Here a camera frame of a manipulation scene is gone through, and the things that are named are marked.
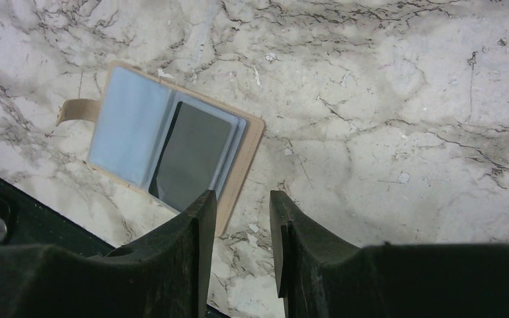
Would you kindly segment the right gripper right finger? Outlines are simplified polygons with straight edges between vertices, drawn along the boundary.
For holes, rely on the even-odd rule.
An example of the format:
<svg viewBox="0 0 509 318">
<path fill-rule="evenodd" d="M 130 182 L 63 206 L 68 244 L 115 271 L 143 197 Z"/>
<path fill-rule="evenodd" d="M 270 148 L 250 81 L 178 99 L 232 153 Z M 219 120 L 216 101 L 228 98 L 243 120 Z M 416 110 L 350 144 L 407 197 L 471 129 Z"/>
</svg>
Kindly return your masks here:
<svg viewBox="0 0 509 318">
<path fill-rule="evenodd" d="M 270 192 L 276 289 L 287 317 L 509 317 L 509 244 L 359 248 Z"/>
</svg>

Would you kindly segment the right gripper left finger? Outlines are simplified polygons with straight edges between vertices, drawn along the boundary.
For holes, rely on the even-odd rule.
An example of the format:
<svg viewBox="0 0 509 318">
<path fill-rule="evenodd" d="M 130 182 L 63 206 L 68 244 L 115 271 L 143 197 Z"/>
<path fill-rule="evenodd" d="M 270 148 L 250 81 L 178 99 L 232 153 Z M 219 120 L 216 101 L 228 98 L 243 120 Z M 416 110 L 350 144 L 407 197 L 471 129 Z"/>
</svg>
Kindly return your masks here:
<svg viewBox="0 0 509 318">
<path fill-rule="evenodd" d="M 105 256 L 54 244 L 0 246 L 0 317 L 203 317 L 217 199 Z"/>
</svg>

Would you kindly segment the beige leather card holder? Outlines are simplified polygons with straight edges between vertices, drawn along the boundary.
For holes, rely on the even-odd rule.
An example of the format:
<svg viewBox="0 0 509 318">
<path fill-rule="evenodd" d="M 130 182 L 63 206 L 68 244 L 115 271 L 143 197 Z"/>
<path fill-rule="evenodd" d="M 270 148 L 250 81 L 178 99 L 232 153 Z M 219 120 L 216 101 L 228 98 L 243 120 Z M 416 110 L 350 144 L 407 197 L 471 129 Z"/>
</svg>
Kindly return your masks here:
<svg viewBox="0 0 509 318">
<path fill-rule="evenodd" d="M 149 189 L 176 103 L 181 100 L 190 105 L 210 105 L 238 120 L 231 145 L 223 153 L 218 179 L 210 189 L 217 198 L 215 234 L 220 237 L 227 229 L 264 133 L 265 123 L 261 118 L 148 75 L 128 63 L 112 62 L 101 97 L 66 100 L 57 121 L 92 122 L 88 165 L 179 214 L 150 194 Z"/>
</svg>

